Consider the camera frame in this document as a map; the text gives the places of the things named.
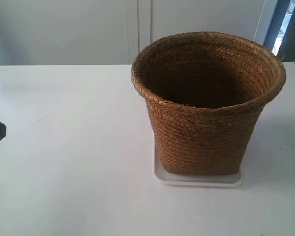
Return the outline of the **white rectangular plastic tray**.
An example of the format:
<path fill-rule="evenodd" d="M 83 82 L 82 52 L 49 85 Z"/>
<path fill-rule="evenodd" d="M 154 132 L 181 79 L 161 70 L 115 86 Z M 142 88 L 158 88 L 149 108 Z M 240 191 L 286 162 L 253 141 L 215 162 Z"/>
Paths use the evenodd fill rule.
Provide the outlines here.
<path fill-rule="evenodd" d="M 156 180 L 166 185 L 234 188 L 241 185 L 243 174 L 238 171 L 232 175 L 180 175 L 165 170 L 157 156 L 155 138 L 153 137 L 152 174 Z"/>

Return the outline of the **brown woven basket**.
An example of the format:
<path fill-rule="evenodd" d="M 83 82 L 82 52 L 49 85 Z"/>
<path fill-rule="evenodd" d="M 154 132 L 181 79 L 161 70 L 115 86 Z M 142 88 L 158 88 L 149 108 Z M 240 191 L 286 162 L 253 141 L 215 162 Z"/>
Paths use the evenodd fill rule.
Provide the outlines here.
<path fill-rule="evenodd" d="M 256 122 L 282 90 L 286 70 L 269 49 L 214 31 L 160 38 L 135 58 L 156 153 L 172 174 L 239 171 Z"/>

